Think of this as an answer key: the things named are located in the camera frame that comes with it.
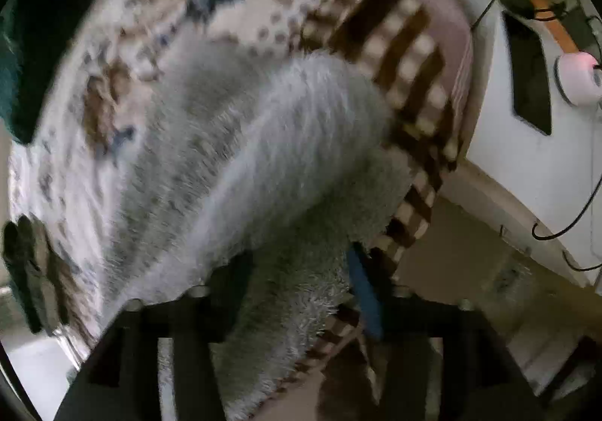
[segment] fuzzy gray fabric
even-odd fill
[[[103,317],[130,298],[175,299],[254,250],[239,321],[214,348],[228,419],[244,419],[315,342],[348,288],[349,242],[384,229],[410,169],[379,147],[382,95],[337,58],[252,58],[183,34],[160,68],[120,192]],[[175,419],[162,344],[164,419]]]

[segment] patterned blanket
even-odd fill
[[[96,271],[112,246],[108,237],[118,235],[112,228],[118,182],[133,151],[129,143],[145,128],[147,83],[161,76],[160,58],[183,23],[192,20],[199,35],[252,55],[328,50],[381,89],[395,110],[387,149],[410,155],[418,167],[370,251],[394,277],[403,251],[427,229],[458,152],[464,94],[444,85],[447,60],[429,30],[431,17],[421,0],[97,0],[59,70],[35,142],[11,155],[11,213],[41,217],[68,264],[64,283],[82,355],[100,333]],[[457,78],[467,72],[463,65]],[[322,368],[358,324],[349,296],[263,398],[283,395]]]

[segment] plaid cloth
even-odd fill
[[[458,156],[453,101],[439,81],[444,60],[426,32],[428,24],[419,0],[321,0],[291,39],[295,49],[325,49],[356,64],[395,110],[386,148],[410,154],[418,172],[385,232],[369,250],[394,282],[402,253],[428,228],[436,194]],[[360,329],[359,308],[350,293],[314,347],[268,401],[323,369]]]

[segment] electrical cord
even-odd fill
[[[596,197],[596,194],[598,193],[598,190],[600,189],[601,186],[602,186],[602,175],[600,175],[600,179],[598,180],[598,183],[596,183],[594,191],[589,196],[589,199],[585,203],[585,205],[583,206],[583,208],[581,209],[581,212],[579,212],[579,214],[577,215],[577,217],[575,217],[575,219],[573,220],[573,222],[571,222],[563,230],[561,230],[561,231],[559,231],[557,233],[554,233],[554,234],[550,234],[548,236],[538,236],[537,234],[535,234],[535,229],[537,229],[537,226],[539,225],[539,223],[536,222],[535,224],[533,224],[533,227],[531,229],[531,236],[533,236],[534,239],[537,239],[537,241],[552,241],[552,239],[559,238],[560,236],[563,236],[566,233],[568,233],[568,231],[570,231],[571,229],[573,229],[573,227],[575,227],[575,224],[577,224],[577,222],[579,222],[579,220],[583,217],[583,215],[585,214],[585,212],[588,210],[589,206],[592,205],[592,202],[594,201],[594,198]]]
[[[600,263],[599,265],[595,265],[595,266],[589,266],[587,268],[577,268],[576,266],[573,265],[573,263],[568,261],[567,253],[564,250],[562,250],[562,258],[564,259],[567,266],[574,272],[593,272],[594,270],[597,270],[598,268],[602,268],[602,263]]]
[[[485,7],[485,9],[481,12],[481,15],[479,15],[479,18],[477,18],[474,21],[474,23],[470,26],[471,31],[474,31],[479,26],[479,24],[481,23],[481,20],[483,20],[483,17],[485,17],[485,15],[491,9],[491,7],[493,6],[495,1],[496,0],[491,0],[489,2],[489,4]],[[552,20],[560,20],[560,19],[562,19],[562,16],[564,16],[564,14],[567,13],[567,0],[563,0],[559,4],[554,4],[551,8],[536,8],[535,10],[532,10],[532,11],[534,12],[534,17],[529,20],[537,20],[538,22],[552,22]],[[538,19],[537,14],[544,13],[544,12],[552,12],[552,13],[554,13],[554,16],[544,17],[543,19]]]

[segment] bed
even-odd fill
[[[369,247],[393,278],[403,251],[428,228],[443,179],[455,168],[473,56],[457,0],[244,0],[214,16],[216,8],[190,0],[95,0],[46,96],[33,143],[13,147],[11,217],[32,214],[46,225],[61,258],[70,311],[65,336],[80,360],[106,324],[106,284],[99,284],[106,257],[124,241],[140,252],[132,247],[141,241],[125,234],[145,232],[148,221],[138,212],[152,206],[132,208],[122,198],[131,184],[128,161],[147,130],[148,86],[163,75],[162,56],[191,16],[210,19],[194,35],[252,55],[325,50],[385,94],[396,113],[387,150],[409,156],[413,171],[409,191]],[[230,419],[285,395],[360,334],[353,296],[337,300],[303,351],[288,352],[281,370],[287,374],[264,379],[245,402],[231,405]]]

